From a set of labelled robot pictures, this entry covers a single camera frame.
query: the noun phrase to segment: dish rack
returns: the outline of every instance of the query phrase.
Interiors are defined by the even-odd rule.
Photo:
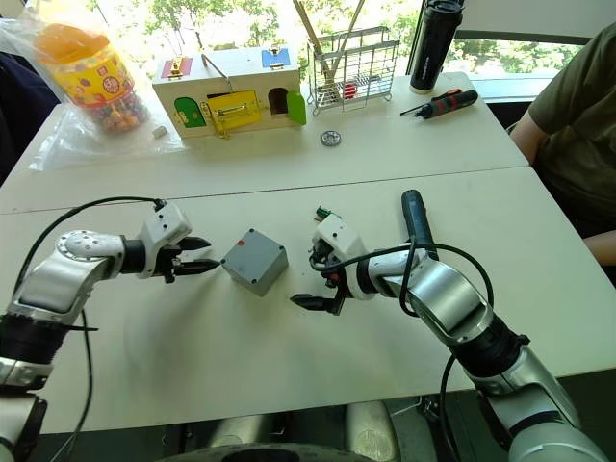
[[[385,26],[342,32],[308,42],[313,115],[321,109],[366,107],[376,97],[392,99],[392,83],[400,40]]]

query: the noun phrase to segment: orange lid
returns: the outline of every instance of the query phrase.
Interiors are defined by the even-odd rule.
[[[38,60],[45,64],[67,64],[88,58],[109,44],[102,34],[66,24],[50,24],[38,34]]]

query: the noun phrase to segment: olive green shirt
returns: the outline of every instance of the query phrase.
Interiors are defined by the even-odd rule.
[[[528,108],[551,136],[536,168],[581,217],[616,229],[616,23],[577,53]]]

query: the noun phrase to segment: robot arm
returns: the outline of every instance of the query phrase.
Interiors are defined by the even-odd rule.
[[[402,287],[409,250],[375,256],[343,269],[327,267],[365,254],[359,236],[330,215],[317,228],[311,265],[322,271],[335,299],[296,295],[304,308],[339,314],[341,295],[398,298],[416,314],[460,362],[479,392],[482,411],[510,461],[606,461],[581,431],[569,396],[528,347],[514,334],[464,275],[418,249]]]
[[[173,204],[156,210],[134,240],[91,231],[72,231],[56,242],[52,255],[17,288],[0,320],[0,461],[23,459],[34,447],[46,409],[29,393],[41,389],[64,336],[73,330],[95,283],[121,273],[139,278],[212,270],[218,262],[182,262],[184,250],[210,244],[188,237],[188,219]]]

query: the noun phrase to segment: white table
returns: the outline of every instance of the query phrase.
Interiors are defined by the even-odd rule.
[[[308,265],[315,209],[343,216],[367,248],[405,239],[399,198],[417,189],[437,242],[472,253],[493,279],[496,311],[526,333],[548,368],[569,375],[616,366],[616,292],[527,167],[369,184],[178,200],[193,234],[221,258],[250,227],[287,247],[289,268],[259,298],[223,269],[179,278],[121,276],[88,303],[95,368],[86,429],[192,422],[346,402],[434,393],[448,357],[394,299],[348,300],[340,317],[303,311],[295,293],[331,294]],[[134,236],[148,205],[104,206],[66,223]],[[0,217],[0,293],[59,214]],[[42,247],[39,258],[50,251]],[[441,252],[479,288],[472,267]],[[75,425],[86,391],[82,336],[67,336],[42,396],[45,432]],[[449,387],[470,382],[454,369]]]
[[[322,111],[309,115],[304,127],[234,134],[230,141],[191,139],[187,144],[196,150],[132,162],[29,170],[53,129],[52,116],[0,190],[0,213],[70,207],[109,195],[247,193],[527,165],[481,100],[431,120],[400,116],[429,99],[408,84],[409,77],[399,77],[392,101],[374,99],[346,113]],[[432,95],[471,87],[463,73],[442,74]],[[321,145],[325,130],[340,132],[342,143]]]

